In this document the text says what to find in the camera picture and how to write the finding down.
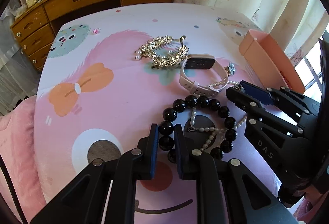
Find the table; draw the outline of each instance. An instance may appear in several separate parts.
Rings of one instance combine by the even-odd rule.
[[[92,35],[90,30],[95,28],[100,32]],[[134,51],[140,45],[156,36],[186,35],[190,54],[212,54],[223,66],[234,62],[236,73],[230,80],[260,85],[238,51],[249,28],[258,29],[243,14],[176,3],[126,6],[65,24],[52,48],[59,47],[64,37],[73,50],[50,51],[35,111],[35,160],[46,201],[95,157],[115,159],[135,148],[140,138],[148,136],[151,123],[163,121],[164,108],[188,95],[178,83],[179,70],[152,70],[149,59],[134,60]],[[103,75],[92,86],[83,76],[90,70]],[[217,79],[211,70],[192,70],[189,76],[201,84]],[[77,82],[85,86],[75,88]],[[74,95],[67,99],[54,91],[59,84]],[[227,100],[224,91],[218,99],[230,108],[237,121],[242,119],[244,112]],[[218,116],[207,111],[198,114],[209,117],[216,127],[223,127]],[[183,126],[189,118],[190,110],[186,110],[174,124]],[[276,193],[278,179],[243,136],[244,129],[242,126],[237,130],[233,151],[223,160],[240,159]],[[160,149],[155,180],[137,182],[136,200],[135,223],[197,222],[195,182],[179,180],[176,165]]]

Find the smartwatch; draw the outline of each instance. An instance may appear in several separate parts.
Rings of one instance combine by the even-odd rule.
[[[211,85],[201,86],[197,81],[191,81],[185,74],[185,69],[210,69],[212,68],[220,77],[222,86],[214,88]],[[191,94],[205,95],[209,98],[217,96],[227,85],[228,76],[235,72],[234,64],[230,63],[228,67],[222,67],[214,56],[208,54],[190,54],[182,62],[179,83]]]

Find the white watch strap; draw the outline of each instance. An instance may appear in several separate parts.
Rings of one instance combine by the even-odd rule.
[[[213,64],[213,69],[214,71],[222,78],[223,85],[222,87],[216,89],[211,86],[201,86],[197,81],[191,81],[187,75],[184,72],[184,67],[186,65],[188,58],[186,58],[182,62],[182,67],[180,71],[180,78],[179,78],[179,83],[182,85],[184,88],[186,88],[191,94],[197,94],[197,95],[205,95],[207,97],[215,97],[220,93],[227,85],[228,81],[228,75],[220,63],[216,60],[215,63]]]

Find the orange bow print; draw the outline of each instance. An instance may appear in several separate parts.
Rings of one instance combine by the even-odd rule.
[[[103,63],[91,65],[77,83],[61,83],[49,93],[49,102],[53,104],[58,116],[66,116],[74,107],[81,93],[101,90],[113,80],[113,71]]]

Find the pink box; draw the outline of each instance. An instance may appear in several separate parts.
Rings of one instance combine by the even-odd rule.
[[[250,29],[239,45],[240,53],[255,71],[264,88],[281,86],[298,93],[305,87],[288,57],[268,33]]]

